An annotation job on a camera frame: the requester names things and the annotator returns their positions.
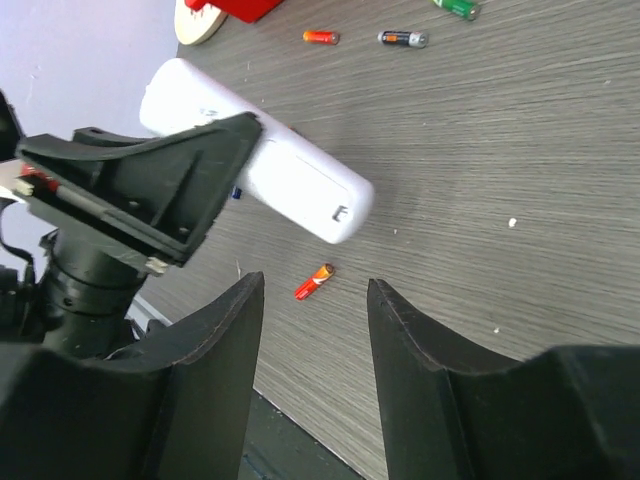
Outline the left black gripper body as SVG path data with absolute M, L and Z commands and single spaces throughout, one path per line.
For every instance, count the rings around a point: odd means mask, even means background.
M 55 230 L 41 240 L 48 264 L 35 278 L 30 252 L 1 246 L 26 263 L 24 277 L 1 269 L 1 339 L 41 342 L 78 358 L 103 357 L 132 338 L 125 317 L 146 279 L 117 243 L 133 242 L 100 220 L 99 190 L 134 158 L 150 153 L 147 140 L 102 138 L 77 130 L 70 142 L 25 137 L 13 107 L 1 102 L 1 159 L 17 155 L 15 193 Z

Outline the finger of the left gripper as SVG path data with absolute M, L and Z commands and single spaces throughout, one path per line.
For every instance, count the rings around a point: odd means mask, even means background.
M 184 266 L 227 201 L 260 140 L 250 112 L 163 138 L 83 142 L 51 135 L 22 139 L 18 195 L 69 240 L 134 268 Z

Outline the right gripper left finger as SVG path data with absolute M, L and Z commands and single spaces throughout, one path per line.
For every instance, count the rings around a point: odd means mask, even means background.
M 3 345 L 2 477 L 236 478 L 263 306 L 254 272 L 111 360 Z

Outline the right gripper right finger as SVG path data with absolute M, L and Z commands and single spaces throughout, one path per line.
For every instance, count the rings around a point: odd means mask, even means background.
M 569 345 L 517 361 L 386 281 L 367 313 L 392 479 L 635 479 L 639 350 Z

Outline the white remote control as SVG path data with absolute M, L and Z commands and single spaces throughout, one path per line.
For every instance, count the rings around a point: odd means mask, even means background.
M 365 223 L 370 181 L 181 58 L 166 61 L 145 89 L 141 124 L 167 136 L 251 112 L 263 126 L 236 185 L 316 237 L 339 244 Z

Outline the green battery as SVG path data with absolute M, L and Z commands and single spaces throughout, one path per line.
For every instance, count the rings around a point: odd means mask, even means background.
M 467 21 L 474 21 L 481 11 L 481 5 L 472 0 L 433 0 L 433 3 Z

